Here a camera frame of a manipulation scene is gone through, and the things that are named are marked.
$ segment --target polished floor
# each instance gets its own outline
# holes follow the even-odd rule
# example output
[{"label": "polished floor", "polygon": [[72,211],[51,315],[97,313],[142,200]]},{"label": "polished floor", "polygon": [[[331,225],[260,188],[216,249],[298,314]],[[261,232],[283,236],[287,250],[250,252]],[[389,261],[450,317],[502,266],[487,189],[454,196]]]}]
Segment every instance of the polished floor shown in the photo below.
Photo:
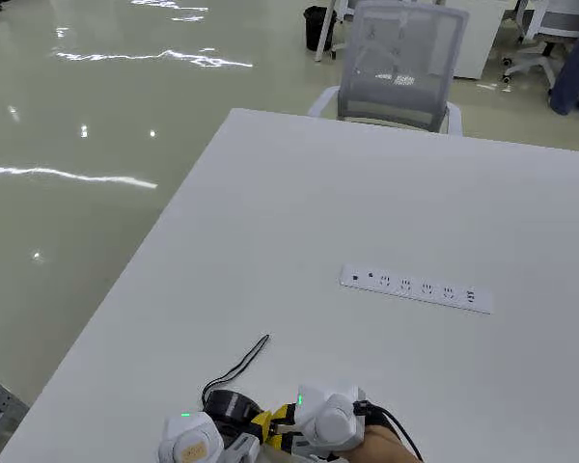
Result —
[{"label": "polished floor", "polygon": [[[305,51],[313,3],[4,5],[0,382],[34,401],[231,108],[305,114],[338,83],[342,60]],[[513,43],[505,28],[483,80],[455,81],[466,136],[579,150],[540,72],[499,81]]]}]

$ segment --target trash can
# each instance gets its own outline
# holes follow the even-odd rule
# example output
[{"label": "trash can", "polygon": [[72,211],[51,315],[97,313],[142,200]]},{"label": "trash can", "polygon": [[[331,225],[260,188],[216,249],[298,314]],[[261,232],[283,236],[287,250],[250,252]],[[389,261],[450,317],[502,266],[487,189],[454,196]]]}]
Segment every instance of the trash can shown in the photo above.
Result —
[{"label": "trash can", "polygon": [[[309,7],[304,13],[307,25],[307,48],[311,51],[317,50],[317,44],[319,43],[319,35],[321,34],[321,28],[324,25],[324,17],[326,16],[326,9],[324,7]],[[328,35],[326,36],[326,44],[324,45],[324,50],[329,50],[332,46],[332,30],[335,26],[335,21],[337,20],[337,12],[332,12],[332,20],[330,21],[330,27],[328,28]]]}]

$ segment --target white robotic part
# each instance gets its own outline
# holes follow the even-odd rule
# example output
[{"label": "white robotic part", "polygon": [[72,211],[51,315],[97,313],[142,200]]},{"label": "white robotic part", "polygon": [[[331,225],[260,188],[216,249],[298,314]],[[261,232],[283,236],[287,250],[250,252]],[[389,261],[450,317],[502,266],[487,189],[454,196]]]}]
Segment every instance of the white robotic part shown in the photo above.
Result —
[{"label": "white robotic part", "polygon": [[204,413],[169,418],[158,447],[159,463],[215,463],[223,451],[223,438]]},{"label": "white robotic part", "polygon": [[365,435],[365,417],[354,415],[354,402],[364,399],[357,386],[335,391],[302,385],[294,413],[296,427],[317,449],[354,449]]}]

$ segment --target white table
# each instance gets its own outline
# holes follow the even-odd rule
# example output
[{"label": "white table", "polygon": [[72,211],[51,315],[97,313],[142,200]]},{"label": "white table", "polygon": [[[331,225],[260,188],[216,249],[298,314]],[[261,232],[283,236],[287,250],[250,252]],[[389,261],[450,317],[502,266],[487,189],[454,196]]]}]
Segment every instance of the white table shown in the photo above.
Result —
[{"label": "white table", "polygon": [[[484,315],[341,287],[363,262]],[[150,462],[262,333],[261,405],[345,379],[430,461],[579,461],[579,152],[234,110],[1,462]]]}]

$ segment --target white power strip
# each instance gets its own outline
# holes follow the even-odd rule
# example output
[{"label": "white power strip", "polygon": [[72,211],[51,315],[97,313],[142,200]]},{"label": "white power strip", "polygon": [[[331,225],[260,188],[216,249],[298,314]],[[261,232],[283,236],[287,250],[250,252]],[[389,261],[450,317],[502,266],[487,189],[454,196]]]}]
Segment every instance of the white power strip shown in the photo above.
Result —
[{"label": "white power strip", "polygon": [[456,307],[467,311],[493,313],[493,298],[486,289],[448,285],[429,278],[400,276],[388,270],[346,264],[341,272],[343,286],[381,292],[392,296]]}]

